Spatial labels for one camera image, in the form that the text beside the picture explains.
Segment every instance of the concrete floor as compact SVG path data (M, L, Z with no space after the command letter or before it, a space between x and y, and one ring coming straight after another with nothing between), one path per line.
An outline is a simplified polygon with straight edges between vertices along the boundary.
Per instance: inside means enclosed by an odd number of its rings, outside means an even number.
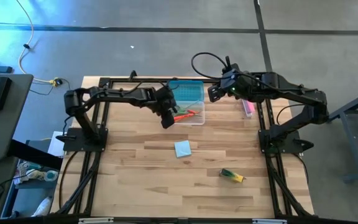
M21 2L38 25L258 28L253 0ZM358 30L358 1L259 3L266 29ZM28 20L15 1L0 0L0 23L28 24ZM17 58L29 35L29 31L0 30L0 65L12 66L20 73ZM325 91L330 111L358 96L358 35L267 34L267 45L273 69L290 82ZM195 75L190 58L200 51L230 55L243 70L265 70L259 34L37 31L32 46L23 59L25 70L37 78L66 78L72 88L79 87L85 75L128 75L131 70L141 75ZM198 63L212 75L221 69L210 58ZM47 86L33 85L32 89L48 91ZM66 117L66 90L63 86L49 96L30 94L15 138L42 139L60 131ZM300 133L315 143L305 153L305 162L316 214L358 221L358 182L344 184L341 180L354 172L341 123L309 125Z

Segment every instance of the blue lid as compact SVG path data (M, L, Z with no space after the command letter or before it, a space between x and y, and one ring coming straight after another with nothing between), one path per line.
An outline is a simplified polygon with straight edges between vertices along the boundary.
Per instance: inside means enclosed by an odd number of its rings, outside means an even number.
M203 81L177 80L170 81L168 86L172 89L176 101L204 102Z

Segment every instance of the wooden tabletop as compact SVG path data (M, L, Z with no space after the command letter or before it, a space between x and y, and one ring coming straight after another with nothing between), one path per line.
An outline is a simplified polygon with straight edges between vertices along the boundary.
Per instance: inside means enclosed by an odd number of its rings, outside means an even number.
M84 77L82 87L97 86L99 79ZM134 85L115 83L114 88L131 89ZM158 83L142 86L160 88ZM266 163L257 137L258 115L247 119L241 101L234 97L210 103L208 86L205 84L206 120L202 126L173 125L163 129L160 117L148 108L110 104L108 143L99 167L92 216L273 217ZM287 100L272 101L274 114L287 105ZM290 118L290 110L285 110L280 122ZM178 159L174 142L184 140L189 140L192 155ZM65 156L62 170L69 156ZM79 152L68 167L62 186L64 202L78 185L83 156ZM291 154L283 154L283 163L288 187L302 206L313 213L302 163ZM219 177L222 168L237 172L246 180L234 183ZM58 188L51 212L58 210ZM284 211L281 191L278 195Z

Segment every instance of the clear plastic container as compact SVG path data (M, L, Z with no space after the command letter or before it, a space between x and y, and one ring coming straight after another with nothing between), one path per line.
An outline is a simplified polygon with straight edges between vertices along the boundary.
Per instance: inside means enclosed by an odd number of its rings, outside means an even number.
M191 110L197 112L195 115L182 118L175 121L175 124L181 125L203 125L205 123L205 107L203 101L177 101L177 109L180 110Z

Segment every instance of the blue sticky note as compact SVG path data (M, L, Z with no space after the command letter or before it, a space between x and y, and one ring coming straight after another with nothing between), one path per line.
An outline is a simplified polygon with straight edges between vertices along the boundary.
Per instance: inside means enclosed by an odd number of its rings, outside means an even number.
M191 155L190 142L189 141L175 142L175 152L177 154L177 158L183 156L190 156Z

